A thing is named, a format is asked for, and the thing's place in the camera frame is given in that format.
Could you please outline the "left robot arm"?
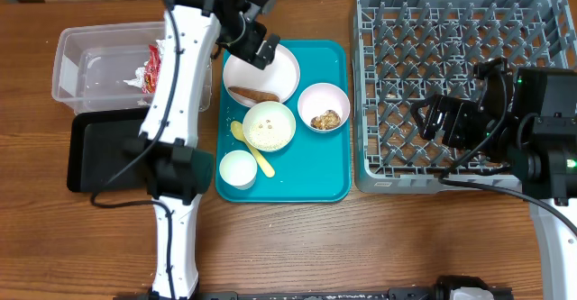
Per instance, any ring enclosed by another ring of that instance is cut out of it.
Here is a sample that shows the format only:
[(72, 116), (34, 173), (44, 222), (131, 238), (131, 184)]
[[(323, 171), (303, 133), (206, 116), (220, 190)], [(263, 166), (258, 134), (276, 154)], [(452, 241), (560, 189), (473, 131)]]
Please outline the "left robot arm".
[(208, 64), (218, 48), (254, 68), (269, 66), (279, 36), (256, 18), (276, 0), (162, 1), (160, 76), (135, 145), (157, 219), (157, 272), (146, 296), (191, 299), (198, 286), (197, 210), (215, 167), (214, 156), (197, 147)]

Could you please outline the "brown food scraps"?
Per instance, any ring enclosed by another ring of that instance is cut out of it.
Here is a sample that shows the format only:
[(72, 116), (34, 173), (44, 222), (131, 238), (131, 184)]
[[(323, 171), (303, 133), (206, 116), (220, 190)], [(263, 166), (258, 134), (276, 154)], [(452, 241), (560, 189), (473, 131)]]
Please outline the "brown food scraps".
[(337, 128), (341, 124), (341, 117), (334, 110), (327, 110), (323, 114), (314, 117), (310, 125), (321, 131), (329, 131)]

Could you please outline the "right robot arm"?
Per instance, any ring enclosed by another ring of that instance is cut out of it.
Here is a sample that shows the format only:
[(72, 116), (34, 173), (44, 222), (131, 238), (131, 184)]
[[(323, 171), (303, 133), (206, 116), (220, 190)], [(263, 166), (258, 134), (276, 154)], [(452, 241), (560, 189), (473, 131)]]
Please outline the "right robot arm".
[[(446, 186), (511, 195), (530, 205), (541, 256), (546, 299), (576, 297), (576, 73), (565, 68), (512, 70), (499, 57), (477, 63), (476, 100), (434, 94), (410, 106), (422, 139), (444, 133), (462, 156), (442, 171)], [(495, 184), (451, 180), (450, 174), (482, 155), (515, 176), (520, 191)]]

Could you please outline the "red ketchup packet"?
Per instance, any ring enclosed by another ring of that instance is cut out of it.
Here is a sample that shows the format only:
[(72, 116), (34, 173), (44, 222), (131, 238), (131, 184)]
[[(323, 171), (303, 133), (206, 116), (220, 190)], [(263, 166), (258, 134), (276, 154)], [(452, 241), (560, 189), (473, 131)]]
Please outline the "red ketchup packet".
[(144, 66), (142, 91), (146, 94), (153, 94), (160, 75), (161, 57), (156, 46), (150, 45), (149, 53), (149, 60)]

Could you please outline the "brown sausage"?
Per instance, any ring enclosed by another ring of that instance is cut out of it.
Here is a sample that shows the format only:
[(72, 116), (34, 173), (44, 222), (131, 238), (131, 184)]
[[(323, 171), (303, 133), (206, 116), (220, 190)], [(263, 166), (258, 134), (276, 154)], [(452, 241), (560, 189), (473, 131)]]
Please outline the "brown sausage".
[(254, 101), (256, 103), (268, 102), (268, 101), (272, 101), (272, 102), (278, 102), (279, 101), (279, 97), (275, 94), (270, 93), (270, 92), (259, 91), (259, 90), (241, 87), (241, 86), (230, 86), (228, 88), (228, 90), (237, 94), (237, 95), (251, 99), (252, 101)]

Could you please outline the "white napkin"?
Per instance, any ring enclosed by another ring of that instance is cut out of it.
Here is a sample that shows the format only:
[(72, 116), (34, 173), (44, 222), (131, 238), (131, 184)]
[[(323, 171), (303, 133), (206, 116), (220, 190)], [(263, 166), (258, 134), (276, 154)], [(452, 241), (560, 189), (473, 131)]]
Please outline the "white napkin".
[[(156, 40), (156, 43), (153, 45), (159, 49), (161, 61), (162, 61), (163, 54), (164, 54), (164, 42), (165, 42), (164, 40)], [(147, 64), (147, 62), (148, 62), (148, 60), (144, 62), (142, 67), (139, 67), (135, 70), (135, 72), (134, 72), (135, 78), (125, 80), (124, 83), (126, 83), (129, 86), (138, 87), (142, 90), (144, 66)]]

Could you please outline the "pink bowl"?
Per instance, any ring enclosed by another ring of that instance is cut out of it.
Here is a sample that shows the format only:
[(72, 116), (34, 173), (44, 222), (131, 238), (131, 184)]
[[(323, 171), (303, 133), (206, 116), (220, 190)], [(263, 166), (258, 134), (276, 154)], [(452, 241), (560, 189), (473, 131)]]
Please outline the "pink bowl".
[[(336, 111), (341, 117), (341, 124), (332, 130), (321, 131), (310, 125), (311, 120), (327, 110)], [(339, 87), (329, 83), (317, 83), (307, 87), (298, 99), (298, 115), (312, 131), (329, 133), (344, 126), (351, 113), (348, 95)]]

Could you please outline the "pale green bowl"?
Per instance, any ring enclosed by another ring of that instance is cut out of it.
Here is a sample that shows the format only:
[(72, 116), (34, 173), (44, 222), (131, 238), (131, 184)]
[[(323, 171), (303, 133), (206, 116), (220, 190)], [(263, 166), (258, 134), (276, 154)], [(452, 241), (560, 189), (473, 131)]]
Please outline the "pale green bowl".
[(295, 133), (294, 114), (279, 102), (258, 103), (243, 118), (244, 137), (257, 150), (282, 150), (289, 145)]

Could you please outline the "white cup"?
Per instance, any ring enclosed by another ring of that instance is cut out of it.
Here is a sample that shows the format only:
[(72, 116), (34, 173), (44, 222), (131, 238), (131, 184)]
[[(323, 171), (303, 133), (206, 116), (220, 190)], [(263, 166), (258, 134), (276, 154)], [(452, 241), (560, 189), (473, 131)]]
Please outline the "white cup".
[(257, 171), (258, 165), (255, 157), (244, 150), (228, 152), (219, 164), (219, 174), (222, 180), (240, 190), (253, 186)]

